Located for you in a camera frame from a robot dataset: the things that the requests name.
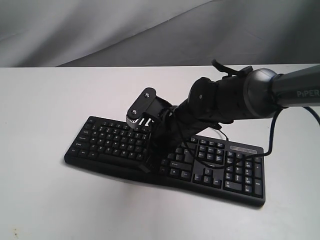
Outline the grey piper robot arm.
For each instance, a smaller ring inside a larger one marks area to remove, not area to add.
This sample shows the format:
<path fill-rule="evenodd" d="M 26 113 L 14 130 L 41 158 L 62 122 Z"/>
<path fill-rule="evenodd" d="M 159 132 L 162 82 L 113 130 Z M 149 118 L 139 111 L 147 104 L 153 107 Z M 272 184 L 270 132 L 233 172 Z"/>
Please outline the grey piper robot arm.
<path fill-rule="evenodd" d="M 212 65 L 224 77 L 218 81 L 201 77 L 177 106 L 158 97 L 151 87 L 137 98 L 132 112 L 151 121 L 146 156 L 140 165 L 144 172 L 154 172 L 161 157 L 207 128 L 219 129 L 236 120 L 274 118 L 285 108 L 320 104 L 317 65 L 286 74 L 251 66 L 234 70 L 215 60 Z"/>

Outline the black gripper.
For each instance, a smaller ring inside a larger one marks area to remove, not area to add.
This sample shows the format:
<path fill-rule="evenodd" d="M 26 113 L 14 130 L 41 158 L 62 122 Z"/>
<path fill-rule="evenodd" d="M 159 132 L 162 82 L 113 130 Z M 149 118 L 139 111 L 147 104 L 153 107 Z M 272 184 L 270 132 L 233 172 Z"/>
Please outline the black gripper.
<path fill-rule="evenodd" d="M 183 141 L 207 128 L 220 129 L 217 122 L 196 118 L 187 100 L 166 109 L 162 118 L 163 121 L 151 134 L 150 149 L 143 154 L 142 161 L 137 165 L 139 171 L 150 175 L 159 173 L 163 157 L 173 152 Z"/>

